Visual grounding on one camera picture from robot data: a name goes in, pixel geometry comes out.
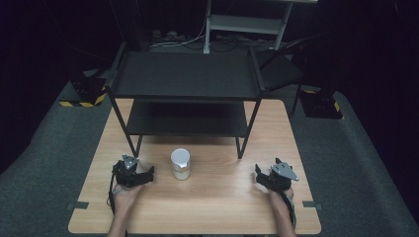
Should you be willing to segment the power strip with plugs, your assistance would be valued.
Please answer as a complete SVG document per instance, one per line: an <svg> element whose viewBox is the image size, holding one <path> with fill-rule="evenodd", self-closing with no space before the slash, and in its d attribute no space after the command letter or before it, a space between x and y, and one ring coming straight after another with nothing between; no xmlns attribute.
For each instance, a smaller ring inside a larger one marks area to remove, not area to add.
<svg viewBox="0 0 419 237"><path fill-rule="evenodd" d="M179 35L176 31L169 31L167 33L163 33L160 30L152 31L151 42L154 44L181 43L185 41L186 37Z"/></svg>

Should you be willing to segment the person's left hand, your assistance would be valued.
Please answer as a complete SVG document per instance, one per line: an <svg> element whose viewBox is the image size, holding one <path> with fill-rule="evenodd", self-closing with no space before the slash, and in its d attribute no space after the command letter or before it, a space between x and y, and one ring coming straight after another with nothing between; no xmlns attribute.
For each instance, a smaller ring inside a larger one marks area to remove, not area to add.
<svg viewBox="0 0 419 237"><path fill-rule="evenodd" d="M137 196L143 189L143 185L127 188L115 185L112 190L114 198L115 215L128 215L136 202Z"/></svg>

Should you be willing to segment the white metal rack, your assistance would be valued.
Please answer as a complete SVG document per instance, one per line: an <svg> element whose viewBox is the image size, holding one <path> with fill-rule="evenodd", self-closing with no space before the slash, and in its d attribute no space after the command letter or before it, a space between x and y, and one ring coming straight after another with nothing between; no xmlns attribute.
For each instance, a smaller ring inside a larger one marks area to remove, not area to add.
<svg viewBox="0 0 419 237"><path fill-rule="evenodd" d="M289 17L294 3L315 4L317 0L274 0L286 2L284 14L280 19L264 19L229 15L214 15L211 12L212 0L207 1L206 10L206 33L204 43L204 54L210 53L210 32L225 31L263 35L275 35L276 40L273 49L278 50L282 42Z"/></svg>

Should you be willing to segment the person's right hand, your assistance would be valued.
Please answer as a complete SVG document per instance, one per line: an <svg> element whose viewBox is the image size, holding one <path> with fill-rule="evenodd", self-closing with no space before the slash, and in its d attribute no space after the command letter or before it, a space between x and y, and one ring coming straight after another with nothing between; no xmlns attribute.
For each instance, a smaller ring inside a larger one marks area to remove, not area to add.
<svg viewBox="0 0 419 237"><path fill-rule="evenodd" d="M290 214L287 203L279 193L269 191L269 199L272 209L277 216L284 217Z"/></svg>

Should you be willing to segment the white cup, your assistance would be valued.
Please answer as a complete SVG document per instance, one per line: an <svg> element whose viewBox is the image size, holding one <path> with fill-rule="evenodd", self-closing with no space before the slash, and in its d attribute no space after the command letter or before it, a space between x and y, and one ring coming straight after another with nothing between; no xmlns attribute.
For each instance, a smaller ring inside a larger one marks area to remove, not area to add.
<svg viewBox="0 0 419 237"><path fill-rule="evenodd" d="M177 180L184 181L190 176L191 155L187 149L178 148L171 154L173 175Z"/></svg>

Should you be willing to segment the black two-tier metal shelf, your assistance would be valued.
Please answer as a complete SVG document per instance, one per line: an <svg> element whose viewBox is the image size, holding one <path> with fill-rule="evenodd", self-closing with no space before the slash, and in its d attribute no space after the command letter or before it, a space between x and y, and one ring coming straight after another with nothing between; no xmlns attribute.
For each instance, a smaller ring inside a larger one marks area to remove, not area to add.
<svg viewBox="0 0 419 237"><path fill-rule="evenodd" d="M105 90L131 153L136 135L233 137L244 155L265 85L246 54L129 51L122 44Z"/></svg>

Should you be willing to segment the black stand base striped tape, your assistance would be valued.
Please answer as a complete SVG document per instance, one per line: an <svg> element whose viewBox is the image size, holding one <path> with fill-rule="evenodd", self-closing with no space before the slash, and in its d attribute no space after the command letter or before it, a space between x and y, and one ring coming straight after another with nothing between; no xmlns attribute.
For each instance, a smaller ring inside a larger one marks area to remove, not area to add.
<svg viewBox="0 0 419 237"><path fill-rule="evenodd" d="M341 119L343 114L333 97L322 96L317 91L302 90L300 102L307 118Z"/></svg>
<svg viewBox="0 0 419 237"><path fill-rule="evenodd" d="M104 88L106 80L105 69L82 71L79 76L65 85L57 100L63 107L99 106L106 96Z"/></svg>

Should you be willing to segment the grey tape strip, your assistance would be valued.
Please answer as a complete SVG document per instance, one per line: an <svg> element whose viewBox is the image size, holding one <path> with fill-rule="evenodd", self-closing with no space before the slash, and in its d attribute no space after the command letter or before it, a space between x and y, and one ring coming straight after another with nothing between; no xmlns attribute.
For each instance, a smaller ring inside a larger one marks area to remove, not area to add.
<svg viewBox="0 0 419 237"><path fill-rule="evenodd" d="M69 202L67 204L66 209L67 210L74 210L76 208L78 209L87 209L89 205L89 202L86 201L75 201L75 202Z"/></svg>
<svg viewBox="0 0 419 237"><path fill-rule="evenodd" d="M302 202L303 207L307 208L315 208L316 210L323 210L323 205L321 203L317 203L315 201L304 200Z"/></svg>

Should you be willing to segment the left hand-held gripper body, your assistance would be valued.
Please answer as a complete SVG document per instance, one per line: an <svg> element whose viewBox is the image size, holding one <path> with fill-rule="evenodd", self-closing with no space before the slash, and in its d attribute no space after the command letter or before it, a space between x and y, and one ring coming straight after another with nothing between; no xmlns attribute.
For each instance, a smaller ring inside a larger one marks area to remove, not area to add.
<svg viewBox="0 0 419 237"><path fill-rule="evenodd" d="M113 175L116 177L117 183L126 188L133 188L148 183L149 174L147 172L137 173L137 165L137 158L123 154L122 159L113 167Z"/></svg>

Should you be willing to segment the black folding chair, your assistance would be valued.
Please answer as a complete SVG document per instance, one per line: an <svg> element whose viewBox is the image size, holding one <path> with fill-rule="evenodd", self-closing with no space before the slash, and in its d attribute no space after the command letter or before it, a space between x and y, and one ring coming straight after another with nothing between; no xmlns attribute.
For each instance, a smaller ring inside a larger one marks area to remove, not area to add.
<svg viewBox="0 0 419 237"><path fill-rule="evenodd" d="M307 57L316 51L327 37L328 33L320 33L288 42L278 50L257 52L256 56L264 86L262 98L270 99L274 92L279 92L291 84L297 84L292 111L289 113L291 117L295 112L301 92L303 69Z"/></svg>

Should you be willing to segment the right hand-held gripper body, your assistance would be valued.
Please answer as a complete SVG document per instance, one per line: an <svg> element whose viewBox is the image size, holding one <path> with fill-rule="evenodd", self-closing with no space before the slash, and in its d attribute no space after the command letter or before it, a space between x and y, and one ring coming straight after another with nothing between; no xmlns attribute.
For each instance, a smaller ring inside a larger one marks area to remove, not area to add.
<svg viewBox="0 0 419 237"><path fill-rule="evenodd" d="M269 175L260 174L260 184L274 192L283 192L292 186L292 181L299 181L299 176L287 162L277 158L271 166Z"/></svg>

